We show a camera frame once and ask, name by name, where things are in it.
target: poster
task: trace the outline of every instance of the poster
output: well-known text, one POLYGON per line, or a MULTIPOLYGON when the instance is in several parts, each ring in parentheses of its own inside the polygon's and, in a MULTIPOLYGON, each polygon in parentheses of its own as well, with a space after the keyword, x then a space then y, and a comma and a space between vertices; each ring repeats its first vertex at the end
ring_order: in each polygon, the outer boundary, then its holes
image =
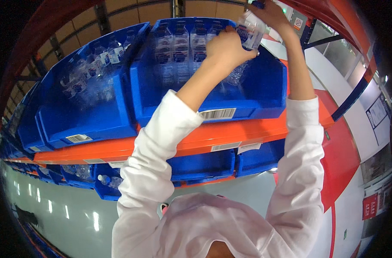
POLYGON ((303 24, 303 20, 296 18, 295 23, 293 24, 293 28, 300 30, 302 24, 303 24))
POLYGON ((363 205, 362 220, 367 220, 369 218, 375 217, 377 213, 378 193, 375 193, 363 199, 362 205, 363 205))

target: barcode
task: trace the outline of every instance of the barcode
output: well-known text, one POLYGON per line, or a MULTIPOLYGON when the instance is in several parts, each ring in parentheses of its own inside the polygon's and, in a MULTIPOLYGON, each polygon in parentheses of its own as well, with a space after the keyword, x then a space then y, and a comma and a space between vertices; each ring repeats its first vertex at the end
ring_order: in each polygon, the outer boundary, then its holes
POLYGON ((66 139, 72 143, 87 142, 93 140, 87 135, 72 135, 72 136, 67 136, 66 139))
POLYGON ((108 161, 107 163, 111 166, 111 168, 121 168, 126 161, 108 161))
POLYGON ((199 114, 204 118, 205 121, 209 120, 221 120, 221 119, 232 119, 236 112, 236 108, 232 109, 215 109, 202 111, 199 114))
POLYGON ((35 152, 40 152, 41 150, 37 147, 30 147, 31 150, 35 151, 35 152))
POLYGON ((234 149, 234 148, 239 147, 239 145, 241 143, 242 142, 233 142, 233 143, 212 146, 212 150, 210 152, 217 152, 217 151, 221 151, 221 150, 225 150, 225 149, 234 149))
POLYGON ((91 158, 91 159, 83 159, 83 160, 89 164, 106 163, 104 160, 100 158, 91 158))

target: person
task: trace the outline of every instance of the person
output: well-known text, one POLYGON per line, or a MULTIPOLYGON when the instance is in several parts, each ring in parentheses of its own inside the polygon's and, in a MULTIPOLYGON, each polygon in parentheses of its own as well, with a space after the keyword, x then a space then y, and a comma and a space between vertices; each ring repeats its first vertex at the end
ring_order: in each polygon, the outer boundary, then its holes
POLYGON ((320 159, 323 128, 299 38, 275 3, 249 9, 275 29, 286 43, 290 95, 286 100, 285 155, 266 218, 245 204, 207 193, 176 197, 160 219, 159 203, 174 187, 166 162, 177 144, 200 126, 198 109, 209 92, 257 51, 242 48, 239 35, 227 27, 207 44, 207 57, 177 92, 162 99, 135 140, 131 157, 121 168, 123 183, 117 202, 112 257, 260 258, 306 257, 322 221, 320 159))

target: orange shelf beam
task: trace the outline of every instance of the orange shelf beam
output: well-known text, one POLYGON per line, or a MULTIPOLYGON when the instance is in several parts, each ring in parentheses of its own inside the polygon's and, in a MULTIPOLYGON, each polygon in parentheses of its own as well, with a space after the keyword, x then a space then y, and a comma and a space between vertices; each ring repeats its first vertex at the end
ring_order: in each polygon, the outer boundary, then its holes
MULTIPOLYGON (((281 60, 287 67, 287 61, 281 60)), ((326 107, 319 99, 319 121, 324 128, 334 124, 326 107)), ((176 156, 188 156, 210 152, 212 146, 242 142, 271 142, 286 138, 286 110, 278 118, 251 119, 205 123, 196 128, 177 146, 176 156)), ((111 161, 125 161, 134 149, 135 137, 85 143, 57 149, 53 152, 39 152, 34 160, 17 158, 15 162, 38 164, 88 164, 111 161)))

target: sleeve cuff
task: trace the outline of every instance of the sleeve cuff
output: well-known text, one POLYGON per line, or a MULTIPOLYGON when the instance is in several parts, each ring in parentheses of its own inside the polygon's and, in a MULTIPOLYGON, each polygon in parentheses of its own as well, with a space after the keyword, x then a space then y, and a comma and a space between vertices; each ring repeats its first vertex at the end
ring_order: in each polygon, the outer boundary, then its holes
POLYGON ((146 134, 161 146, 176 147, 190 132, 199 127, 203 117, 191 110, 174 90, 169 90, 144 128, 146 134))
POLYGON ((286 123, 288 127, 319 125, 319 98, 291 100, 286 98, 286 123))

